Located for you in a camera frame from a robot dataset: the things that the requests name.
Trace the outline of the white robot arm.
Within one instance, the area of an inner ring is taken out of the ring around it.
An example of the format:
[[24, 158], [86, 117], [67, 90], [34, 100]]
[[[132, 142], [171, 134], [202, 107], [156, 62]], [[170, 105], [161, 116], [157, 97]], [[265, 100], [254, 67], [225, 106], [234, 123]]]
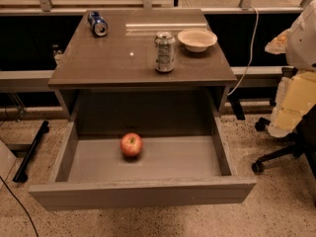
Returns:
[[305, 7], [288, 30], [270, 41], [265, 51], [284, 53], [287, 64], [297, 69], [291, 78], [281, 78], [268, 126], [270, 135], [285, 137], [316, 105], [316, 0]]

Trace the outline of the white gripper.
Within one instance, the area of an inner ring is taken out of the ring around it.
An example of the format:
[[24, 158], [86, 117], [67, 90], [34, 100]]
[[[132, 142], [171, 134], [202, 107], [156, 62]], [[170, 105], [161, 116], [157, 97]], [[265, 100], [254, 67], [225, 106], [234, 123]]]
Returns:
[[[265, 52], [283, 54], [290, 29], [284, 30], [265, 47]], [[271, 118], [268, 132], [273, 137], [292, 133], [297, 123], [316, 105], [316, 73], [298, 72], [292, 78], [281, 79], [280, 104], [276, 117]]]

